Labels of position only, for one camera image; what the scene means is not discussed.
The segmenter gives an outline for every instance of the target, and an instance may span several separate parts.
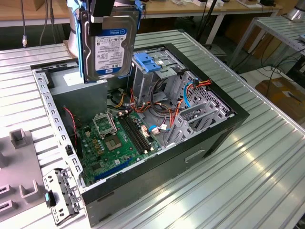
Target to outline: motherboard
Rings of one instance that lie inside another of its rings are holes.
[[[114,117],[103,114],[78,128],[85,184],[91,185],[160,151],[160,144],[147,129],[136,112]]]

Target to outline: hard drive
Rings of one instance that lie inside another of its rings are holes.
[[[87,12],[80,16],[84,81],[129,75],[139,11],[114,7],[111,16],[102,17],[100,23],[91,23]]]

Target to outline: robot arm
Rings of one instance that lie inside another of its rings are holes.
[[[294,22],[301,22],[305,13],[305,0],[299,0],[295,7],[286,15],[286,17]]]

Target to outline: metal table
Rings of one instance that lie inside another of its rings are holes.
[[[276,37],[277,39],[281,40],[286,45],[295,49],[296,51],[303,50],[300,53],[305,55],[305,42],[299,39],[300,35],[305,34],[305,22],[296,23],[282,16],[269,18],[254,18],[233,53],[232,59],[229,63],[230,67],[232,67],[232,65],[236,61],[239,52],[243,48],[255,26],[260,27],[262,31],[257,36],[257,39],[253,42],[251,48],[248,51],[249,53],[258,44],[265,32],[267,32]]]
[[[305,131],[186,33],[140,34],[136,48],[173,43],[250,114],[220,148],[95,228],[292,228],[305,212]],[[0,52],[0,135],[31,130],[41,171],[65,167],[29,66],[69,59],[64,45]],[[40,204],[0,228],[54,228]],[[88,228],[82,210],[61,228]]]

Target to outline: white connector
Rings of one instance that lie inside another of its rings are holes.
[[[23,47],[27,47],[27,44],[28,44],[28,39],[27,39],[27,36],[23,35],[23,38],[22,38],[22,45]]]

